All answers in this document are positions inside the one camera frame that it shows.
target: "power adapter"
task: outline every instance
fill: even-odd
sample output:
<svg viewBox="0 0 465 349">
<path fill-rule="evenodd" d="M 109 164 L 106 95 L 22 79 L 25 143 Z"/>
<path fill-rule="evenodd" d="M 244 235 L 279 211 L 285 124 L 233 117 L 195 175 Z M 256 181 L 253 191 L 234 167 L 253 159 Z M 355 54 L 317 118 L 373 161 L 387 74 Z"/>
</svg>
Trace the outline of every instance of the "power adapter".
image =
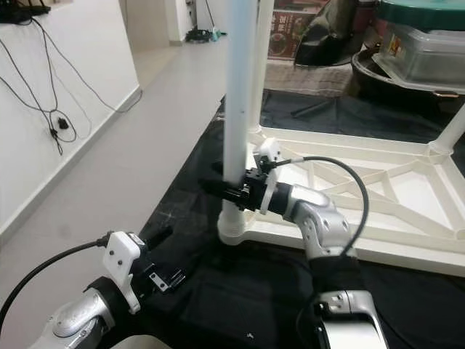
<svg viewBox="0 0 465 349">
<path fill-rule="evenodd" d="M 60 129 L 68 129 L 70 125 L 68 125 L 68 122 L 64 118 L 58 118 L 58 127 Z"/>
</svg>

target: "white robot part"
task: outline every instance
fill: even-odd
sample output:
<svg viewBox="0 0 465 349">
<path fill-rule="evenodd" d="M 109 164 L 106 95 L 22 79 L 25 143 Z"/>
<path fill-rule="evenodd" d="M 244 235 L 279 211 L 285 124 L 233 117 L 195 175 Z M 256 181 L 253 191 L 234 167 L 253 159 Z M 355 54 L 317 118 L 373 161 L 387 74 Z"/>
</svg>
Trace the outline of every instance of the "white robot part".
<svg viewBox="0 0 465 349">
<path fill-rule="evenodd" d="M 123 231 L 112 233 L 103 256 L 103 265 L 110 278 L 118 286 L 128 302 L 129 312 L 135 314 L 140 310 L 139 300 L 131 288 L 132 263 L 140 257 L 140 248 Z"/>
</svg>

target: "black cloth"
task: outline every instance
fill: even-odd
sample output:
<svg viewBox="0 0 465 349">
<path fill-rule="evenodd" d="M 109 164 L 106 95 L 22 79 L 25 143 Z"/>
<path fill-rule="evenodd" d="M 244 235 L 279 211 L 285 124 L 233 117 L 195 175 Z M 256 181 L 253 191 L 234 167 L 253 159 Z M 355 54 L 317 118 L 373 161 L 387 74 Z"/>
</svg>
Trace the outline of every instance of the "black cloth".
<svg viewBox="0 0 465 349">
<path fill-rule="evenodd" d="M 105 336 L 100 349 L 133 334 L 152 334 L 177 348 L 302 348 L 295 320 L 312 292 L 302 250 L 217 237 L 221 201 L 205 195 L 199 178 L 220 179 L 222 107 L 194 147 L 140 232 L 173 234 L 152 252 L 159 265 L 186 270 L 172 294 L 154 294 L 142 311 Z M 398 113 L 350 97 L 326 99 L 267 92 L 262 125 L 344 135 L 428 142 L 441 131 L 417 115 Z M 465 168 L 463 145 L 454 159 Z M 361 262 L 391 349 L 465 348 L 465 281 L 440 274 Z"/>
</svg>

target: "white pole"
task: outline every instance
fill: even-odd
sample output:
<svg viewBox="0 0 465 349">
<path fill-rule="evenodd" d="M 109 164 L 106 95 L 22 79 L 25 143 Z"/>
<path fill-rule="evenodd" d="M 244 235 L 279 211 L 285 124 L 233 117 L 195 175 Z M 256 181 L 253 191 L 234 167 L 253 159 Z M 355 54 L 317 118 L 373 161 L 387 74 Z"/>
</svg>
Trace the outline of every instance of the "white pole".
<svg viewBox="0 0 465 349">
<path fill-rule="evenodd" d="M 465 133 L 465 104 L 441 132 L 436 140 L 429 143 L 429 147 L 437 153 L 451 154 L 453 146 Z"/>
<path fill-rule="evenodd" d="M 246 168 L 256 8 L 256 0 L 229 0 L 227 2 L 229 40 L 223 179 L 233 185 L 240 184 Z M 229 201 L 223 201 L 223 210 L 218 219 L 220 239 L 225 244 L 239 244 L 244 227 L 242 211 Z"/>
<path fill-rule="evenodd" d="M 262 112 L 264 77 L 267 72 L 268 46 L 270 45 L 271 19 L 274 6 L 274 0 L 260 1 L 259 19 L 256 25 L 252 109 L 248 120 L 248 131 L 252 133 L 260 132 L 261 129 L 260 116 Z"/>
</svg>

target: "plastic container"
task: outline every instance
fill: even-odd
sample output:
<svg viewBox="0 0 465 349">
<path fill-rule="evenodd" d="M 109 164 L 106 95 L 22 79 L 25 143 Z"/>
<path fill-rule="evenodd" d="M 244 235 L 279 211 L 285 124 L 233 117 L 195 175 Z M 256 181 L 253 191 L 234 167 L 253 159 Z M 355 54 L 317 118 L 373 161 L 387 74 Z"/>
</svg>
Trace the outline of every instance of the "plastic container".
<svg viewBox="0 0 465 349">
<path fill-rule="evenodd" d="M 464 0 L 381 0 L 377 17 L 423 31 L 465 31 Z"/>
<path fill-rule="evenodd" d="M 465 93 L 465 32 L 389 23 L 373 60 L 400 86 Z"/>
</svg>

